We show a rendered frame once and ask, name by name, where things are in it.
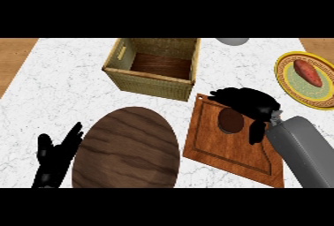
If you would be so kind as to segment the yellow patterned plate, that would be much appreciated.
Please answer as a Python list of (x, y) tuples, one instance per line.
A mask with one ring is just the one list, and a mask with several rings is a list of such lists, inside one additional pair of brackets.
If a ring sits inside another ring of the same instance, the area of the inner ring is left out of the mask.
[(313, 109), (334, 109), (334, 64), (321, 56), (291, 51), (284, 53), (273, 67), (282, 90)]

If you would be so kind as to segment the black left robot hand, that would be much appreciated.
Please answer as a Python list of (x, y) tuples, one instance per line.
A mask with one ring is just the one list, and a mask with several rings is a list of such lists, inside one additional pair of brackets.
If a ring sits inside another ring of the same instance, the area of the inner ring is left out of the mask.
[(83, 142), (83, 124), (77, 123), (71, 128), (59, 145), (52, 144), (46, 133), (38, 135), (38, 170), (34, 177), (33, 188), (59, 188), (61, 183)]

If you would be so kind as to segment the grey rounded object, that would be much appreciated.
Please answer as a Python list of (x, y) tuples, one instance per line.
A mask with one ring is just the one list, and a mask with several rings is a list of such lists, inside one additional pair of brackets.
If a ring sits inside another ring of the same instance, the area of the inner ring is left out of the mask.
[(229, 46), (239, 46), (248, 41), (248, 38), (217, 38), (217, 40)]

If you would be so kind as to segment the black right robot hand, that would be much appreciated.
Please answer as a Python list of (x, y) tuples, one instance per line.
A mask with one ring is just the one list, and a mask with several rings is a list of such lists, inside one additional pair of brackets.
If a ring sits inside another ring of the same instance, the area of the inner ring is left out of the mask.
[(211, 91), (207, 99), (231, 107), (241, 115), (253, 119), (250, 144), (260, 143), (272, 113), (281, 109), (278, 101), (265, 92), (247, 87), (228, 87)]

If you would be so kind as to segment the oval dark wooden board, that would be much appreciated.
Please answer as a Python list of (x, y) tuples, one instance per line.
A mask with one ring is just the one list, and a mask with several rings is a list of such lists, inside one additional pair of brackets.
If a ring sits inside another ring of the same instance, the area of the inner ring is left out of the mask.
[(174, 187), (180, 151), (173, 128), (151, 109), (108, 113), (84, 135), (72, 164), (75, 188)]

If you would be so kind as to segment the brown wooden cutting board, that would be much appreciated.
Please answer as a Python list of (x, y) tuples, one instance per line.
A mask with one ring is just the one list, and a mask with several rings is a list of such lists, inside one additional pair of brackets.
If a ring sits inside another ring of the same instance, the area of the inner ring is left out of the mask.
[(236, 133), (220, 130), (217, 118), (225, 108), (204, 94), (197, 95), (183, 157), (272, 187), (284, 187), (281, 155), (268, 138), (260, 143), (250, 144), (250, 126), (254, 120), (244, 115), (236, 123)]

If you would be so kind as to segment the chocolate cupcake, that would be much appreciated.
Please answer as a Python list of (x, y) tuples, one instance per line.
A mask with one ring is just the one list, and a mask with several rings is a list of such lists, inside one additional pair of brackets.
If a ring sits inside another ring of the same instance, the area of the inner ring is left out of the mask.
[(217, 115), (217, 127), (226, 134), (238, 133), (244, 127), (244, 117), (232, 108), (223, 108)]

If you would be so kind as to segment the square wicker basket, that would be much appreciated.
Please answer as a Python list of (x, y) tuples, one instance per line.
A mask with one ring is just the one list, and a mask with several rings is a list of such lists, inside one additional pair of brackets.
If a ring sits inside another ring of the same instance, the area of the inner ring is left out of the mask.
[(186, 102), (200, 45), (200, 38), (118, 38), (102, 71), (121, 91)]

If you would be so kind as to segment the red sweet potato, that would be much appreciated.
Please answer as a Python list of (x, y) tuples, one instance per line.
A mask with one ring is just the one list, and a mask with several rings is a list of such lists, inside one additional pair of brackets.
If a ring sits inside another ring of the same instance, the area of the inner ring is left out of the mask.
[(312, 64), (304, 60), (294, 60), (294, 69), (297, 75), (304, 81), (315, 87), (322, 87), (322, 80), (318, 76), (318, 72)]

